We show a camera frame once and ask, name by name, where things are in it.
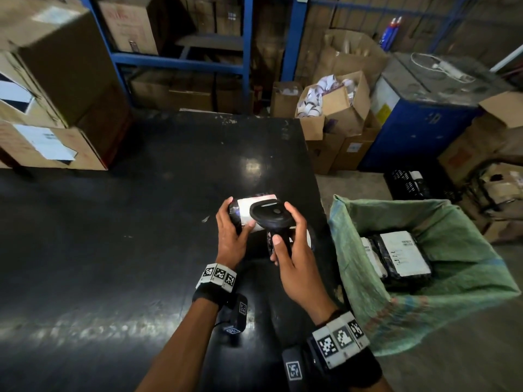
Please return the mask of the person's left hand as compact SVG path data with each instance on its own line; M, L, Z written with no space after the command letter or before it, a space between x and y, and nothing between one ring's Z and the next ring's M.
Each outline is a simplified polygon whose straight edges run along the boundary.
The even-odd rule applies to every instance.
M225 199L215 216L218 225L218 254L216 263L235 270L245 257L247 244L245 246L239 244L239 234L237 234L236 228L231 222L229 205L232 201L233 197Z

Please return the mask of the black parcel with white label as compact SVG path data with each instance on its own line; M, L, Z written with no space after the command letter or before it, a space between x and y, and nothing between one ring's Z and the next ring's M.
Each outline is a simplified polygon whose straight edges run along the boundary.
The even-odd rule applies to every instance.
M240 234L242 231L242 227L247 222L252 220L252 217L250 216L250 206L255 202L267 200L267 199L273 199L273 198L278 199L278 197L275 194L258 194L254 197L233 199L232 203L229 205L229 216L230 216L232 224L236 228L237 234ZM264 229L262 229L258 224L256 224L256 226L254 227L252 232L256 235L256 240L258 240L258 241L261 241L261 237L264 235L266 238L266 245L267 245L267 235L266 235L266 231ZM291 227L291 238L290 238L291 247L293 246L295 237L296 237L296 226Z

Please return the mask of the black barcode scanner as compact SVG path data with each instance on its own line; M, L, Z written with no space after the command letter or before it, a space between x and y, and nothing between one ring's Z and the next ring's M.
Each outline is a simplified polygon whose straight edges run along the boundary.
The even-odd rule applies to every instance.
M250 216L266 231L269 253L273 253L272 237L279 235L292 256L291 227L296 223L291 213L285 208L284 202L278 199L267 199L253 203L250 206Z

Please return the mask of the person's left forearm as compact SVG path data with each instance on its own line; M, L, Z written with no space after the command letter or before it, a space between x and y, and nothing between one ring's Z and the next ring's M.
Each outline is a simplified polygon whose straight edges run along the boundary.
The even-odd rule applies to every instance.
M218 310L205 298L194 301L135 392L194 392Z

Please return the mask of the left wristband with marker tags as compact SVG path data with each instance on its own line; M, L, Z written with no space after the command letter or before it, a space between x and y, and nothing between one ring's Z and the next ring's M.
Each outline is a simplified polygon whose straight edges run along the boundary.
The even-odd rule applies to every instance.
M234 270L225 265L219 263L206 265L196 286L192 302L203 298L215 303L221 310L232 300L237 276Z

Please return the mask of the plain cardboard box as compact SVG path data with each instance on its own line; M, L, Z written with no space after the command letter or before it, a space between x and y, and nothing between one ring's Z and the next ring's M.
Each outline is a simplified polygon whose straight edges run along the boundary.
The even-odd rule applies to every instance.
M321 140L306 140L306 146L315 174L328 174L345 138L343 135L324 133Z

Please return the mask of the cardboard box with small label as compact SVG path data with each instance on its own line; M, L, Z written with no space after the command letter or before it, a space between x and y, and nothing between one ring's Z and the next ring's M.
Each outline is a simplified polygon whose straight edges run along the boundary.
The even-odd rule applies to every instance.
M382 128L374 113L369 114L363 125L361 135L348 137L344 140L330 169L334 171L355 171L373 145Z

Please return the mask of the black plastic crate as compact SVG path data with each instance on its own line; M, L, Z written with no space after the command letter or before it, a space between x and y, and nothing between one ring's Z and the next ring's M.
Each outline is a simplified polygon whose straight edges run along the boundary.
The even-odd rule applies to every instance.
M427 200L433 196L419 171L391 170L383 174L393 200Z

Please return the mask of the green woven sack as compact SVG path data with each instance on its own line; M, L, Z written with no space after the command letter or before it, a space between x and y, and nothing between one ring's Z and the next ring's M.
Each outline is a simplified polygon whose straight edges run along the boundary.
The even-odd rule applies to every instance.
M351 311L376 356L407 351L433 331L521 294L504 260L448 200L350 200L333 196L329 217ZM361 237L408 231L433 270L420 284L381 280Z

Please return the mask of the cardboard box with white label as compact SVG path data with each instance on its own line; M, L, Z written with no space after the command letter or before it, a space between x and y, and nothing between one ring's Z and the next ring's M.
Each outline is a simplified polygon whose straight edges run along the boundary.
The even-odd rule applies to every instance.
M70 128L0 122L0 148L24 167L106 171L132 123L126 95L111 84Z

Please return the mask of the large open cardboard box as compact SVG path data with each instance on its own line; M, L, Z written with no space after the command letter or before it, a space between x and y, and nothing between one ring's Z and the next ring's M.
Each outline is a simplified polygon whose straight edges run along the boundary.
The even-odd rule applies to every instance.
M479 106L481 114L438 157L458 187L490 160L523 166L523 92L506 91Z

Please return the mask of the red printed cardboard box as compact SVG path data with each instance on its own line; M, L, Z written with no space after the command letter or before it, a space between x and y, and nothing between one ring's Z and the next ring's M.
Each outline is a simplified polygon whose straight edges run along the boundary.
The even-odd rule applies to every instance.
M166 0L97 0L121 52L159 56L167 41Z

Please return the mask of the blue spray can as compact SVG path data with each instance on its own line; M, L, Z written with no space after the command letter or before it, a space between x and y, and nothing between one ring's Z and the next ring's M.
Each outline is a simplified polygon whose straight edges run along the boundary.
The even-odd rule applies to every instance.
M395 26L390 34L390 37L389 37L389 41L387 43L387 51L389 52L393 46L393 43L397 37L397 34L399 32L399 29L400 29L400 26L401 26L401 23L402 23L402 16L399 16L397 19L396 19L396 23L395 23Z
M389 49L389 42L390 42L392 35L396 31L396 27L397 27L397 18L394 17L391 20L391 22L389 23L389 25L387 26L387 28L383 31L381 39L379 40L379 45L383 51L387 51Z

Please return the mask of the large taped cardboard box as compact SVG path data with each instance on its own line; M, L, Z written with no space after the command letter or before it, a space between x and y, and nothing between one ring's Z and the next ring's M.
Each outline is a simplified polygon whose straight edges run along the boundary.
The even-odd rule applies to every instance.
M107 87L114 67L92 13L45 0L0 0L0 51L19 56L69 128Z

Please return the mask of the blue metal rack frame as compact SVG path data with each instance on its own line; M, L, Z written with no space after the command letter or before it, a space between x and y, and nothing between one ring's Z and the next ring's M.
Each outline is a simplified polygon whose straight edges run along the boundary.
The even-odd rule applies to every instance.
M363 32L378 42L391 20L402 23L391 50L440 52L466 17L470 0L293 0L282 80L307 84L329 29Z

